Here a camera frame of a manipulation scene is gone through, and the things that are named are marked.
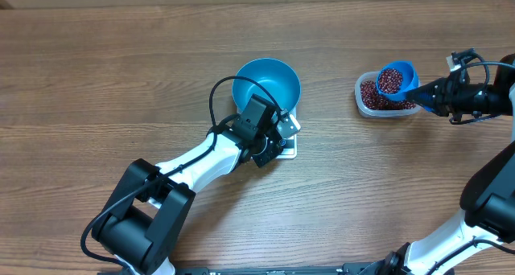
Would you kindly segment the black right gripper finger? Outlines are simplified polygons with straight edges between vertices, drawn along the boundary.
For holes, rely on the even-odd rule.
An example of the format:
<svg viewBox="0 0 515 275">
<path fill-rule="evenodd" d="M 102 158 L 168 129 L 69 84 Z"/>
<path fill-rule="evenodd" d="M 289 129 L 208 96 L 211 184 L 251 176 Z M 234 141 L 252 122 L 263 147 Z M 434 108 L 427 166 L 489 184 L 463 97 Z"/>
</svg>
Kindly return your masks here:
<svg viewBox="0 0 515 275">
<path fill-rule="evenodd" d="M 437 80 L 434 80 L 428 84 L 420 85 L 417 88 L 413 88 L 409 90 L 406 95 L 407 96 L 433 96 L 435 95 L 441 87 L 445 84 L 447 81 L 446 78 L 441 77 Z"/>
<path fill-rule="evenodd" d="M 439 112 L 438 98 L 439 96 L 437 94 L 428 92 L 408 92 L 406 94 L 408 101 L 423 107 L 426 111 L 431 113 Z"/>
</svg>

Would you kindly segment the blue plastic measuring scoop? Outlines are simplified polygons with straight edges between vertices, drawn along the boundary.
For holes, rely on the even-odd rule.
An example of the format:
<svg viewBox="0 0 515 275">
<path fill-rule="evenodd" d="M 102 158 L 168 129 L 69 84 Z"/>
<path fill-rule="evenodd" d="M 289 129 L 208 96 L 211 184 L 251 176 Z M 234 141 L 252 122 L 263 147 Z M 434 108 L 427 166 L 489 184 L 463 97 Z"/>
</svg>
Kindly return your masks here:
<svg viewBox="0 0 515 275">
<path fill-rule="evenodd" d="M 410 61 L 395 61 L 384 66 L 376 78 L 378 96 L 385 102 L 399 109 L 416 108 L 413 101 L 407 99 L 407 93 L 419 87 L 419 76 Z"/>
</svg>

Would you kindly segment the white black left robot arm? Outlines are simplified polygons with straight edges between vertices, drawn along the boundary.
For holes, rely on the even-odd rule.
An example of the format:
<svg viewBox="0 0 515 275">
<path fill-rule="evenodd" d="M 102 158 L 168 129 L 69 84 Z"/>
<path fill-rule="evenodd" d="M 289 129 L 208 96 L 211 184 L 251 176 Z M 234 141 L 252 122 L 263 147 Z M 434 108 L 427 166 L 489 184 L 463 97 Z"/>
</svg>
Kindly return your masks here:
<svg viewBox="0 0 515 275">
<path fill-rule="evenodd" d="M 242 113 L 214 123 L 200 145 L 178 158 L 133 161 L 84 230 L 83 253 L 120 265 L 121 274 L 173 274 L 168 255 L 196 194 L 250 159 L 263 166 L 276 158 L 278 127 L 288 119 L 274 102 L 252 95 Z"/>
</svg>

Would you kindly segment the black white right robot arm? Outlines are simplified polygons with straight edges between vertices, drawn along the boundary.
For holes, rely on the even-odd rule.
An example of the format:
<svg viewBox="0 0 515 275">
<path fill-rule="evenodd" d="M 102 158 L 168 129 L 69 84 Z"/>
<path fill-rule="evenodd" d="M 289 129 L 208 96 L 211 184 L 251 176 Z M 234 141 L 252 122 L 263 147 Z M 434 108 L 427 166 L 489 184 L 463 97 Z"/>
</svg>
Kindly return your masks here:
<svg viewBox="0 0 515 275">
<path fill-rule="evenodd" d="M 450 73 L 400 90 L 407 101 L 448 117 L 453 125 L 514 115 L 514 56 L 487 61 L 474 49 L 447 58 Z M 463 116 L 469 115 L 468 121 Z M 363 274 L 452 274 L 469 257 L 514 241 L 514 144 L 478 170 L 463 189 L 459 210 L 429 236 L 404 244 Z"/>
</svg>

